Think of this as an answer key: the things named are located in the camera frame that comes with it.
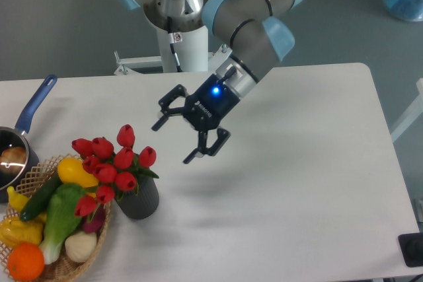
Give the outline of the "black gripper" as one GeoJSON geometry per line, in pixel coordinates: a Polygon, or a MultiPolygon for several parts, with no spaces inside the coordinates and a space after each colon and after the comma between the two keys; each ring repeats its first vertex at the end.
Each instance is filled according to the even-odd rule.
{"type": "Polygon", "coordinates": [[[240,98],[217,75],[212,74],[188,97],[186,88],[178,84],[159,100],[160,116],[152,126],[158,131],[170,117],[181,116],[198,132],[197,147],[183,160],[189,164],[196,157],[214,157],[224,146],[231,134],[226,129],[217,128],[220,121],[239,103],[240,98]],[[171,108],[178,98],[185,98],[184,107],[171,108]],[[207,146],[208,131],[217,128],[217,139],[207,146]]]}

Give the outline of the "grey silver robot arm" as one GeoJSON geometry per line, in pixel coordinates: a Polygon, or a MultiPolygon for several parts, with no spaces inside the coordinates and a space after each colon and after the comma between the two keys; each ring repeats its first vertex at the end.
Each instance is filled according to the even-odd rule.
{"type": "Polygon", "coordinates": [[[295,39],[281,16],[303,0],[119,0],[156,29],[166,73],[211,71],[193,93],[178,85],[159,101],[158,130],[182,116],[197,132],[186,157],[214,156],[230,134],[221,120],[285,58],[295,39]]]}

